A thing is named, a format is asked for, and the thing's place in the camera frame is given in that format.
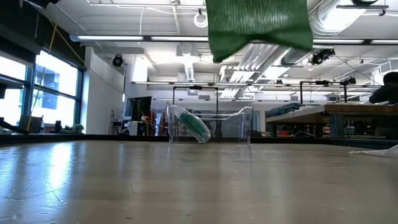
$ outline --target wooden table surface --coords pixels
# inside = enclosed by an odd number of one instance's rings
[[[0,147],[0,223],[398,223],[398,163],[305,144]]]
[[[343,105],[326,104],[306,110],[295,111],[266,118],[267,124],[272,123],[329,123],[328,115],[342,116],[398,116],[398,106],[392,105]]]

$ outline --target wall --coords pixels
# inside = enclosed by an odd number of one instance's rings
[[[109,112],[120,117],[124,79],[122,74],[100,59],[91,47],[86,49],[83,77],[81,123],[86,134],[110,134]]]

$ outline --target green fabric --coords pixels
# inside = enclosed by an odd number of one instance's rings
[[[206,8],[217,63],[252,40],[312,50],[307,0],[206,0]]]
[[[204,122],[191,113],[182,113],[178,120],[189,130],[198,141],[207,142],[210,139],[209,129]]]

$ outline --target acrylic container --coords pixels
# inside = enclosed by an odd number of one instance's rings
[[[201,119],[210,131],[206,143],[250,144],[251,121],[253,108],[245,107],[234,114],[191,114]],[[197,138],[192,127],[184,125],[181,113],[176,114],[176,106],[167,107],[170,143],[195,143],[203,138]]]

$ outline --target glass window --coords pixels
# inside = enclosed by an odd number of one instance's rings
[[[37,90],[34,90],[32,107],[35,103],[36,94]],[[74,114],[74,99],[54,95],[41,90],[39,91],[36,105],[32,112],[32,116],[43,116],[45,124],[55,124],[56,121],[61,121],[63,127],[65,127],[65,125],[73,126]]]
[[[3,117],[5,122],[14,126],[18,125],[21,118],[23,97],[23,90],[6,90],[4,99],[0,99],[0,117]]]
[[[77,68],[43,51],[36,56],[35,83],[52,90],[76,96]]]
[[[0,56],[0,74],[20,80],[25,80],[26,66],[19,62],[15,62]]]

